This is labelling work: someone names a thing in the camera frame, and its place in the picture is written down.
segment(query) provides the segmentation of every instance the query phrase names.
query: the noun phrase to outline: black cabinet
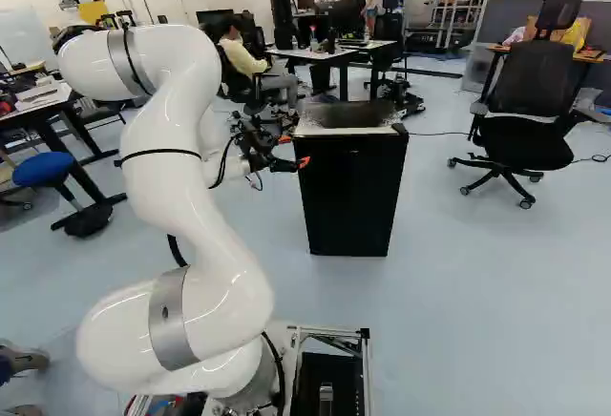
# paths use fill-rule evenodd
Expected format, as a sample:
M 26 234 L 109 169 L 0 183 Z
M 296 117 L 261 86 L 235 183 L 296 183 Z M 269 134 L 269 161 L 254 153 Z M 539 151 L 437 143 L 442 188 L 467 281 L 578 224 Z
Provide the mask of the black cabinet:
M 384 257 L 409 137 L 390 127 L 325 129 L 293 138 L 312 254 Z

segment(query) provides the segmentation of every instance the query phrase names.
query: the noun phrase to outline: bottle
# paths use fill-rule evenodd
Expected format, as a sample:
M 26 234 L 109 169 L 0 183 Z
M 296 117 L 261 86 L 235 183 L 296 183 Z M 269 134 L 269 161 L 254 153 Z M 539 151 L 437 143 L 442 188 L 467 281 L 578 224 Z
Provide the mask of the bottle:
M 314 25 L 309 27 L 309 49 L 313 52 L 318 50 L 318 40 L 316 39 L 316 27 Z

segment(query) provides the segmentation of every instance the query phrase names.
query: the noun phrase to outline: yellow shirt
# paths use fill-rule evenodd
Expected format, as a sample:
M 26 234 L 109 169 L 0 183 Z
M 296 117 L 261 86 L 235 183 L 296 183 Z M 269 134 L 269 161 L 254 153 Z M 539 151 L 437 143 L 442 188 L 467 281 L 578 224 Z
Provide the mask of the yellow shirt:
M 239 73 L 252 78 L 252 74 L 264 73 L 268 65 L 265 60 L 256 60 L 240 41 L 222 37 L 219 45 Z

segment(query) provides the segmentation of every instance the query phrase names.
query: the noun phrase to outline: black desk leg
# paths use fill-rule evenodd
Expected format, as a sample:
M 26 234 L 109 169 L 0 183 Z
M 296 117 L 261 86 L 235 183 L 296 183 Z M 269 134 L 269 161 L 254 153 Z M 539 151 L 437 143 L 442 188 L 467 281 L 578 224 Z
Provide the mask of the black desk leg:
M 340 65 L 340 101 L 348 101 L 348 63 Z
M 581 74 L 579 75 L 579 79 L 577 81 L 575 89 L 573 90 L 573 93 L 571 94 L 571 102 L 569 103 L 569 112 L 573 110 L 573 104 L 575 104 L 575 100 L 577 99 L 579 90 L 581 90 L 581 87 L 583 86 L 583 81 L 590 73 L 590 68 L 592 68 L 592 63 L 587 63 L 587 62 L 583 63 Z
M 53 130 L 49 122 L 39 121 L 36 122 L 32 127 L 36 130 L 40 138 L 49 146 L 49 149 L 55 152 L 66 152 L 70 153 L 66 145 L 59 138 L 57 133 Z M 76 182 L 83 188 L 87 195 L 89 195 L 96 203 L 106 202 L 109 204 L 117 204 L 127 199 L 125 194 L 118 194 L 112 197 L 106 198 L 104 194 L 99 190 L 94 180 L 89 177 L 85 169 L 80 164 L 75 163 L 70 170 L 70 174 L 76 179 Z
M 378 99 L 378 77 L 379 72 L 375 69 L 375 65 L 371 65 L 371 79 L 369 83 L 369 101 Z
M 112 151 L 106 152 L 102 152 L 100 150 L 97 143 L 87 131 L 87 127 L 85 127 L 85 124 L 80 119 L 80 117 L 76 115 L 76 112 L 71 106 L 65 106 L 63 108 L 63 113 L 66 118 L 68 118 L 70 123 L 72 123 L 74 129 L 78 133 L 78 136 L 83 140 L 85 144 L 87 144 L 87 147 L 89 147 L 90 151 L 92 151 L 93 153 L 93 156 L 88 156 L 87 158 L 78 161 L 81 166 L 85 166 L 93 161 L 98 161 L 102 158 L 106 158 L 108 156 L 115 156 L 118 154 L 118 149 L 113 149 Z
M 493 78 L 495 77 L 496 67 L 498 66 L 498 60 L 500 60 L 501 53 L 495 52 L 495 58 L 493 58 L 493 62 L 490 65 L 490 69 L 488 70 L 488 75 L 486 76 L 486 82 L 484 82 L 484 88 L 481 91 L 481 96 L 479 97 L 479 102 L 486 102 L 486 97 L 488 96 L 488 91 L 490 90 L 490 86 L 493 83 Z
M 288 61 L 286 62 L 286 69 L 288 70 L 289 73 L 294 74 L 295 73 L 295 62 L 292 60 L 292 58 L 289 58 Z

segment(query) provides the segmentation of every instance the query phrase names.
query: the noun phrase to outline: black pedestal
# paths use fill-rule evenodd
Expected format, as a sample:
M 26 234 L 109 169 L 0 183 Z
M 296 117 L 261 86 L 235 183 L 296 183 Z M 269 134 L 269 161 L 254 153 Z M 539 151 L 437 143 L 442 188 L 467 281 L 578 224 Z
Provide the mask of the black pedestal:
M 332 416 L 365 414 L 362 376 L 361 361 L 356 357 L 305 352 L 299 373 L 299 392 L 293 398 L 291 416 L 320 414 L 321 385 L 333 388 Z
M 354 118 L 370 125 L 359 112 L 377 112 L 388 103 L 325 106 L 335 122 L 349 125 Z M 310 156 L 299 172 L 310 252 L 385 257 L 409 137 L 390 127 L 315 129 L 305 128 L 305 121 L 311 115 L 302 117 L 293 142 L 297 158 Z

